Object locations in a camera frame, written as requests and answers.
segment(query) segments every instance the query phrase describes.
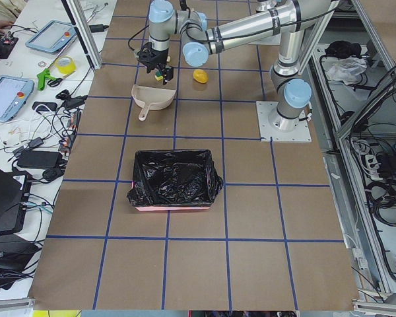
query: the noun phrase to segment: white dustpan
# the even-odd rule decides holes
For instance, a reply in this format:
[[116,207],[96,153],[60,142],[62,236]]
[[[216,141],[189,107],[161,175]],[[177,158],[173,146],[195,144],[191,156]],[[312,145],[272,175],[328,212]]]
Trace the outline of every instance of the white dustpan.
[[144,121],[149,110],[161,110],[169,107],[176,90],[133,85],[131,94],[136,104],[142,108],[138,118]]

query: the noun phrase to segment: yellow tape roll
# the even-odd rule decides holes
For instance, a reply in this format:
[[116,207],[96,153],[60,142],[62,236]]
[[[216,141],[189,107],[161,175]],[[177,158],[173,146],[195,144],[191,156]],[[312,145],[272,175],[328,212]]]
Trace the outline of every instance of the yellow tape roll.
[[69,56],[60,57],[56,61],[55,65],[56,65],[57,69],[59,70],[59,72],[62,74],[73,73],[75,71],[75,69],[77,68],[75,65],[75,62]]

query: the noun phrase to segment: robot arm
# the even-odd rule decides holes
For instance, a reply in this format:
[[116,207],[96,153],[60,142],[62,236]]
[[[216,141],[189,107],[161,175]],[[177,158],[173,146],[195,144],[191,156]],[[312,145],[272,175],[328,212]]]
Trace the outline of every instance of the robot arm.
[[282,33],[275,71],[282,76],[295,75],[299,69],[297,63],[303,30],[330,13],[331,3],[339,0],[286,0],[279,7],[272,7],[270,3],[273,1],[260,2],[264,4],[260,7],[266,11],[207,29],[206,16],[190,11],[185,1],[183,7],[187,10],[175,11],[169,1],[154,0],[149,14],[150,42],[137,53],[137,59],[147,66],[147,72],[156,68],[160,70],[165,84],[173,77],[172,69],[166,66],[173,34],[181,36],[186,62],[200,67],[211,54]]

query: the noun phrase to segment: tiled surface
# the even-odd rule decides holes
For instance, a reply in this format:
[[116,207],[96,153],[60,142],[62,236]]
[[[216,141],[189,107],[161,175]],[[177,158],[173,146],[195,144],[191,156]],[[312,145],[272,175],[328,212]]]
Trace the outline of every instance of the tiled surface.
[[[163,87],[126,45],[148,4],[117,2],[32,287],[38,308],[349,309],[356,288],[314,131],[311,144],[259,140],[255,101],[277,98],[268,73],[277,48],[212,55],[202,85],[173,37],[175,77]],[[215,26],[255,3],[188,5]],[[135,83],[178,93],[140,122]],[[149,149],[210,149],[225,183],[213,206],[130,206],[135,152]]]

